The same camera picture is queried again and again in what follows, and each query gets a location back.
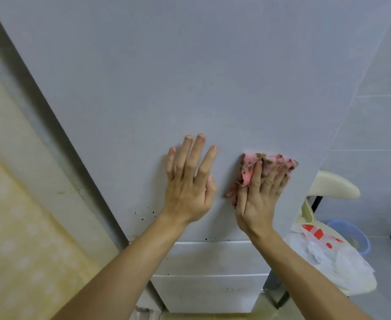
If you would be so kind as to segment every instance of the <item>forearm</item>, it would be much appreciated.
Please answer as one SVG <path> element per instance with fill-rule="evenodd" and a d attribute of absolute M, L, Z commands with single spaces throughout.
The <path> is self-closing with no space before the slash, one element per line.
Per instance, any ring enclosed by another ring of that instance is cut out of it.
<path fill-rule="evenodd" d="M 128 319 L 152 274 L 184 229 L 184 225 L 160 214 L 54 319 Z"/>
<path fill-rule="evenodd" d="M 283 281 L 305 319 L 371 319 L 273 230 L 251 240 Z"/>

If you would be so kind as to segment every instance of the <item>finger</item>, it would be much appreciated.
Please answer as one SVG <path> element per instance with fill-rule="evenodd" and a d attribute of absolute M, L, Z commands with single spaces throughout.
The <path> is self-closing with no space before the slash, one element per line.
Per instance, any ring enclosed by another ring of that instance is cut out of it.
<path fill-rule="evenodd" d="M 273 185 L 271 186 L 270 193 L 276 194 L 278 191 L 278 188 L 280 187 L 281 182 L 283 181 L 284 176 L 286 176 L 286 173 L 289 171 L 289 168 L 285 165 L 282 165 L 279 169 L 277 175 L 274 178 Z"/>
<path fill-rule="evenodd" d="M 212 207 L 214 197 L 216 196 L 216 193 L 218 192 L 218 189 L 216 188 L 216 183 L 214 182 L 213 176 L 209 175 L 206 182 L 206 196 L 204 198 L 204 203 L 206 204 L 206 207 L 210 208 Z"/>
<path fill-rule="evenodd" d="M 179 154 L 177 155 L 177 158 L 176 158 L 175 177 L 177 177 L 177 179 L 179 179 L 179 180 L 182 179 L 183 169 L 185 168 L 185 162 L 187 161 L 188 152 L 189 152 L 192 144 L 193 144 L 193 136 L 191 136 L 191 135 L 185 136 L 181 150 L 179 150 Z"/>
<path fill-rule="evenodd" d="M 267 177 L 265 178 L 264 182 L 262 183 L 261 193 L 262 194 L 269 194 L 271 190 L 271 186 L 274 183 L 275 176 L 277 175 L 278 169 L 280 167 L 280 164 L 276 164 L 268 173 Z"/>
<path fill-rule="evenodd" d="M 276 195 L 277 195 L 278 197 L 280 197 L 281 193 L 283 193 L 283 191 L 284 191 L 284 189 L 285 189 L 285 187 L 286 187 L 287 182 L 289 181 L 289 179 L 290 179 L 290 176 L 287 176 L 287 175 L 284 176 L 284 178 L 283 178 L 283 180 L 281 181 L 280 186 L 278 187 L 277 192 L 276 192 Z"/>
<path fill-rule="evenodd" d="M 238 186 L 237 206 L 235 208 L 235 212 L 239 215 L 243 215 L 246 210 L 248 190 L 249 188 L 247 186 L 243 186 L 242 184 Z"/>
<path fill-rule="evenodd" d="M 203 162 L 197 171 L 197 176 L 194 180 L 194 187 L 199 191 L 203 191 L 206 186 L 207 178 L 210 175 L 210 168 L 212 168 L 214 159 L 218 154 L 218 147 L 212 146 L 209 148 L 209 151 L 204 156 Z"/>
<path fill-rule="evenodd" d="M 197 139 L 193 145 L 193 149 L 188 156 L 187 162 L 185 163 L 185 171 L 183 172 L 183 179 L 186 182 L 193 183 L 195 168 L 198 165 L 200 160 L 201 151 L 203 150 L 204 142 L 206 141 L 206 136 L 203 134 L 198 134 Z"/>
<path fill-rule="evenodd" d="M 258 160 L 253 169 L 253 175 L 250 180 L 249 195 L 259 193 L 261 188 L 261 174 L 262 174 L 263 162 Z"/>
<path fill-rule="evenodd" d="M 176 154 L 176 149 L 173 147 L 170 147 L 169 153 L 167 154 L 167 178 L 169 181 L 173 181 L 175 178 L 175 169 L 173 166 L 173 163 L 175 162 L 175 154 Z"/>

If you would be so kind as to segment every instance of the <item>blue bucket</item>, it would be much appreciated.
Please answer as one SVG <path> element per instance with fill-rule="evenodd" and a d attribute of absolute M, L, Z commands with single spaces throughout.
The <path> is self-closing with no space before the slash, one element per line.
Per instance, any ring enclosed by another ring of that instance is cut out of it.
<path fill-rule="evenodd" d="M 331 229 L 337 231 L 345 238 L 352 247 L 358 250 L 360 255 L 367 255 L 370 253 L 371 246 L 369 239 L 353 224 L 335 220 L 327 222 L 327 226 L 331 227 Z"/>

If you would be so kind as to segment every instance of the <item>yellow patterned wall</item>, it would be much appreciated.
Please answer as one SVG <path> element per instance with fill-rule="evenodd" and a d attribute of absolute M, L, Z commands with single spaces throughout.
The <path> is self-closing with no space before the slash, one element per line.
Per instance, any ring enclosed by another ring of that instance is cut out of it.
<path fill-rule="evenodd" d="M 49 319 L 98 271 L 0 166 L 0 319 Z"/>

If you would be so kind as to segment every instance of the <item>hand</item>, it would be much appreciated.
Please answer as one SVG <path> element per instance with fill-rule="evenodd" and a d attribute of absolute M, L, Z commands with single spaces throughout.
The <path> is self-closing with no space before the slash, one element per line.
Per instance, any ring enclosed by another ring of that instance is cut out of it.
<path fill-rule="evenodd" d="M 198 134 L 193 149 L 188 155 L 193 137 L 186 136 L 182 148 L 177 155 L 176 149 L 171 147 L 167 156 L 166 202 L 162 215 L 170 216 L 171 220 L 187 226 L 199 220 L 212 207 L 217 189 L 210 168 L 218 153 L 216 146 L 210 147 L 203 162 L 194 177 L 195 168 L 200 160 L 206 136 Z"/>
<path fill-rule="evenodd" d="M 262 161 L 258 161 L 250 186 L 238 188 L 237 224 L 251 239 L 273 231 L 275 205 L 289 181 L 288 171 L 285 164 L 277 164 L 261 184 Z"/>

